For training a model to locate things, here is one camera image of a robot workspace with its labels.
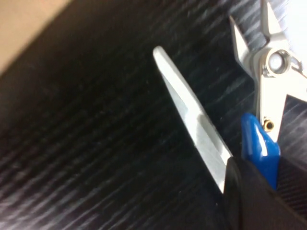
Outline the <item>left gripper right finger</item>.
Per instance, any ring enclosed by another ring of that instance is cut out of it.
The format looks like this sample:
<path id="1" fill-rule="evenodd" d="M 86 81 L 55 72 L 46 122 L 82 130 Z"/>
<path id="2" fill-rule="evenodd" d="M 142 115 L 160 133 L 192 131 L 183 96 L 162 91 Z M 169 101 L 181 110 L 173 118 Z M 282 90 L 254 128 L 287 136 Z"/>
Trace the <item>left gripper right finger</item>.
<path id="1" fill-rule="evenodd" d="M 295 158 L 281 157 L 277 193 L 282 207 L 307 218 L 307 163 Z"/>

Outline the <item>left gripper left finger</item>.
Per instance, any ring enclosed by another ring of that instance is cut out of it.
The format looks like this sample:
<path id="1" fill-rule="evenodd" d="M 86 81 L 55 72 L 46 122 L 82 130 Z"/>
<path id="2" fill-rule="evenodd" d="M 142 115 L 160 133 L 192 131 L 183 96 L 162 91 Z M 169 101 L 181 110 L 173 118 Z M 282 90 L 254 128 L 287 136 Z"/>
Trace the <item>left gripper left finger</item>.
<path id="1" fill-rule="evenodd" d="M 274 190 L 256 167 L 232 157 L 226 167 L 225 213 L 231 230 L 305 230 L 307 219 L 282 207 Z"/>

